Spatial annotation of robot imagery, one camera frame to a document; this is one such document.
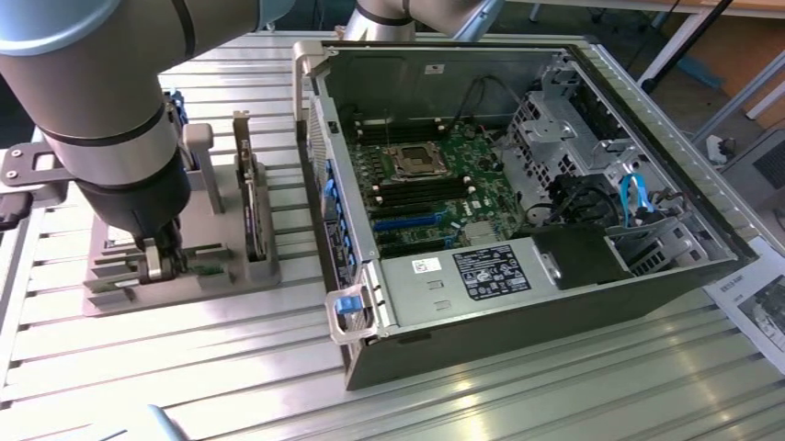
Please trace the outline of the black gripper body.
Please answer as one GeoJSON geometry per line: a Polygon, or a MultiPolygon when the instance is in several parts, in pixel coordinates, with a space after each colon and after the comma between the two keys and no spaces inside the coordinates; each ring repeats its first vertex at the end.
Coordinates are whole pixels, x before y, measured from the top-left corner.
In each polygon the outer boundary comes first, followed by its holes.
{"type": "Polygon", "coordinates": [[[129,187],[103,187],[77,181],[99,218],[128,232],[137,243],[176,244],[175,220],[190,199],[190,183],[182,167],[166,168],[129,187]]]}

